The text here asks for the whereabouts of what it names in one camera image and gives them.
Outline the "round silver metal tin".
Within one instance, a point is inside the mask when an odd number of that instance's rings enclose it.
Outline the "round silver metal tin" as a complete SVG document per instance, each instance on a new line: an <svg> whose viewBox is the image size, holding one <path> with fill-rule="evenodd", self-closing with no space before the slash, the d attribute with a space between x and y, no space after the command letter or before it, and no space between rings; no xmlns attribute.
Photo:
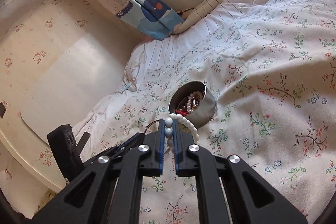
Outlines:
<svg viewBox="0 0 336 224"><path fill-rule="evenodd" d="M181 86L169 103L170 114L181 114L196 128L207 124L214 116L216 108L216 99L200 81L191 81Z"/></svg>

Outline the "striped white pillow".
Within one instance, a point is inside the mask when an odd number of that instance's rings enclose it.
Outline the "striped white pillow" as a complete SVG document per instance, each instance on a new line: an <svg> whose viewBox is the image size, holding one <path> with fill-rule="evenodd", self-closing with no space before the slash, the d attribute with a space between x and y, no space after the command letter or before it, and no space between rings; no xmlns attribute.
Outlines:
<svg viewBox="0 0 336 224"><path fill-rule="evenodd" d="M117 91L135 91L148 69L161 69L177 59L189 46L204 40L224 24L242 22L249 8L264 8L269 0L204 0L188 16L187 28L164 40L140 43L131 53Z"/></svg>

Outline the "floral white duvet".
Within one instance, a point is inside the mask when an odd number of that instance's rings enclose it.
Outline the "floral white duvet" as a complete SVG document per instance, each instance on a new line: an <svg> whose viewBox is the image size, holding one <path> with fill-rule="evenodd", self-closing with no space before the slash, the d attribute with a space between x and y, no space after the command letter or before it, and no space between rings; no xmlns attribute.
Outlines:
<svg viewBox="0 0 336 224"><path fill-rule="evenodd" d="M239 155L313 223L335 192L335 0L269 0L104 97L74 128L88 160L169 115L173 94L204 83L217 102L198 133Z"/></svg>

